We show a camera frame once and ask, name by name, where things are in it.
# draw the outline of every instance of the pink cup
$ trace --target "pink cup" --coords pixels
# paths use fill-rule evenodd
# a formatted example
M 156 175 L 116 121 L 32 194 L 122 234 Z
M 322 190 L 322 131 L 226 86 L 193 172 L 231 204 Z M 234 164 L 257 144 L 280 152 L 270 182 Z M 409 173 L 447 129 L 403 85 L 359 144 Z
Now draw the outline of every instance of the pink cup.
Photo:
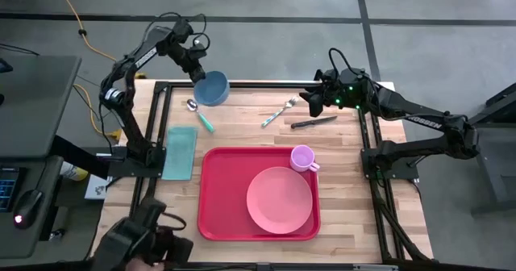
M 305 145 L 296 146 L 290 154 L 290 167 L 297 172 L 311 170 L 317 172 L 320 166 L 315 161 L 315 153 Z

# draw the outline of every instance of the green-handled spoon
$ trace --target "green-handled spoon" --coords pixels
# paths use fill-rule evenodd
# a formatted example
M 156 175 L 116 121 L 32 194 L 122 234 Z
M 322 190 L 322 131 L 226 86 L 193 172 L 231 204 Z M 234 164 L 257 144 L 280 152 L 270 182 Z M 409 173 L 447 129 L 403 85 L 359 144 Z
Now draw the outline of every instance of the green-handled spoon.
M 193 99 L 190 98 L 188 101 L 186 101 L 186 105 L 188 107 L 188 110 L 194 111 L 197 113 L 197 115 L 199 115 L 199 118 L 201 118 L 202 123 L 204 124 L 206 129 L 208 129 L 208 131 L 212 133 L 215 132 L 215 129 L 213 128 L 211 123 L 208 122 L 208 119 L 203 114 L 199 113 L 198 105 Z

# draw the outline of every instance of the fork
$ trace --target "fork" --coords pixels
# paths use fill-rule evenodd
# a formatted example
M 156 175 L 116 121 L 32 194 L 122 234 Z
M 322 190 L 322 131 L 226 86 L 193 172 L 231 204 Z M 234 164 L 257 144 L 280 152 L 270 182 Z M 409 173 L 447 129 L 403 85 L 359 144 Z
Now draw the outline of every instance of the fork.
M 262 127 L 266 127 L 269 123 L 271 123 L 277 116 L 279 116 L 281 113 L 283 113 L 284 110 L 286 109 L 289 109 L 291 107 L 293 107 L 296 102 L 298 102 L 298 97 L 292 97 L 288 102 L 285 103 L 285 106 L 276 112 L 276 114 L 270 116 L 268 119 L 265 120 L 265 122 L 263 122 L 261 124 Z

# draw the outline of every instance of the cup handle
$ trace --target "cup handle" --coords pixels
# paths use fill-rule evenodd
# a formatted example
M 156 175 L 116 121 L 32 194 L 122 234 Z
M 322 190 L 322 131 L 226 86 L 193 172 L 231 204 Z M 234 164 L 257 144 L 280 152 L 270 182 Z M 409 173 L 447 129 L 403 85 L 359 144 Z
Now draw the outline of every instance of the cup handle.
M 313 172 L 317 172 L 320 168 L 321 166 L 319 166 L 317 163 L 312 163 L 312 165 L 309 167 L 309 169 Z

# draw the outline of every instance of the concrete floor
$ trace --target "concrete floor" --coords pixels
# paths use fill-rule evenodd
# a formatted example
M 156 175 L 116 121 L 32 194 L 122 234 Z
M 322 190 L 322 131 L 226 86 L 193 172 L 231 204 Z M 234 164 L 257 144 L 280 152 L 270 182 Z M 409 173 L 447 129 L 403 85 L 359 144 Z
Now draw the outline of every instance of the concrete floor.
M 71 0 L 81 14 L 183 15 L 237 17 L 359 18 L 357 0 Z M 449 19 L 447 26 L 371 27 L 382 81 L 393 81 L 407 99 L 452 113 L 474 115 L 483 102 L 516 82 L 516 27 L 456 26 L 465 19 L 516 19 L 516 0 L 365 0 L 370 18 Z M 69 13 L 63 0 L 0 0 L 0 12 Z M 146 23 L 85 22 L 90 42 L 121 57 L 138 43 Z M 206 70 L 230 79 L 310 80 L 329 69 L 327 49 L 342 49 L 352 65 L 369 69 L 360 24 L 209 23 L 212 39 Z M 99 83 L 112 65 L 89 51 L 73 21 L 0 19 L 0 42 L 47 55 L 78 55 L 79 74 Z M 146 65 L 150 78 L 186 78 L 170 60 Z M 95 85 L 77 79 L 94 95 Z M 116 128 L 109 117 L 106 129 Z M 407 138 L 435 133 L 405 124 Z M 72 94 L 59 133 L 81 146 L 105 141 L 89 124 L 87 110 Z M 489 200 L 475 161 L 434 156 L 418 166 L 422 204 L 435 258 L 447 263 L 516 269 L 516 215 L 473 218 L 469 211 Z

